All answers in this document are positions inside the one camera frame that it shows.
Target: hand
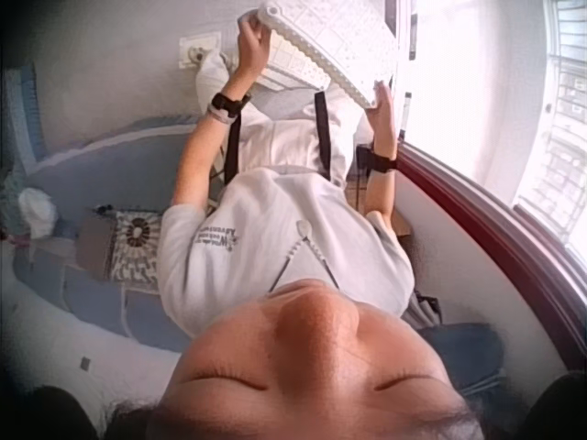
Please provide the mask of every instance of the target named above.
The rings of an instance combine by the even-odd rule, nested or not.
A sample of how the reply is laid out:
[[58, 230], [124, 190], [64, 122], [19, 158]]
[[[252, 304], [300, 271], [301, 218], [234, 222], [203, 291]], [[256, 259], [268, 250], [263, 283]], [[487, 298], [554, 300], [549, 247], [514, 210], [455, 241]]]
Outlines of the hand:
[[395, 159], [397, 134], [395, 132], [392, 91], [384, 82], [377, 82], [375, 92], [377, 107], [365, 110], [375, 133], [375, 153]]
[[255, 13], [246, 14], [238, 22], [238, 52], [240, 62], [237, 74], [257, 81], [269, 62], [271, 29], [263, 25]]

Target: nose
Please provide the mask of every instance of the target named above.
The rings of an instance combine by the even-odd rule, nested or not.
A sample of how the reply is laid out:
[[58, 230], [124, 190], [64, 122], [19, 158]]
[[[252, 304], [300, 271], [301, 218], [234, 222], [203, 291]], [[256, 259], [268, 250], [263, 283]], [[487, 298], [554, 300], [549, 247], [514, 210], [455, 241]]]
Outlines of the nose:
[[353, 392], [367, 374], [354, 302], [316, 288], [285, 304], [276, 325], [280, 383], [293, 394]]

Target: lip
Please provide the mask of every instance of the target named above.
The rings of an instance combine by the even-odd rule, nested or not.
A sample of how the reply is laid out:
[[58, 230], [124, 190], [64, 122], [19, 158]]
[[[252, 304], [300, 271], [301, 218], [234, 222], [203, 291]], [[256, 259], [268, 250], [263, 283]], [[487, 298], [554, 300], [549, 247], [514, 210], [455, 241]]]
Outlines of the lip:
[[287, 295], [288, 293], [297, 292], [301, 289], [308, 288], [308, 287], [324, 287], [327, 284], [321, 280], [299, 280], [292, 282], [290, 284], [286, 284], [279, 288], [276, 291], [270, 293], [267, 298], [273, 299], [280, 296]]

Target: white keyboard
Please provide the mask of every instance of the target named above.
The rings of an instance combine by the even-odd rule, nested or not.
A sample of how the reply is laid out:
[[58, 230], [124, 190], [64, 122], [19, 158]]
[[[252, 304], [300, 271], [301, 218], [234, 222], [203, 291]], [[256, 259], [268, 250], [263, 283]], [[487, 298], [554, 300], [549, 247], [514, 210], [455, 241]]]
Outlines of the white keyboard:
[[395, 74], [397, 42], [369, 0], [271, 0], [261, 6], [259, 19], [363, 107], [375, 105], [375, 82], [388, 83]]
[[330, 85], [330, 77], [276, 31], [271, 33], [271, 54], [262, 75], [288, 89], [326, 90]]

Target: window frame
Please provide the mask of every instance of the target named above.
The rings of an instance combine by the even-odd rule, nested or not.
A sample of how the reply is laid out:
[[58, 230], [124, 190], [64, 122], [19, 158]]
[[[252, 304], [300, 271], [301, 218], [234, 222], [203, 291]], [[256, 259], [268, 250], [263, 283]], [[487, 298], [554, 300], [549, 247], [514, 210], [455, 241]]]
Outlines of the window frame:
[[587, 273], [548, 240], [531, 217], [512, 209], [406, 142], [398, 170], [426, 193], [497, 264], [552, 340], [568, 369], [587, 366]]

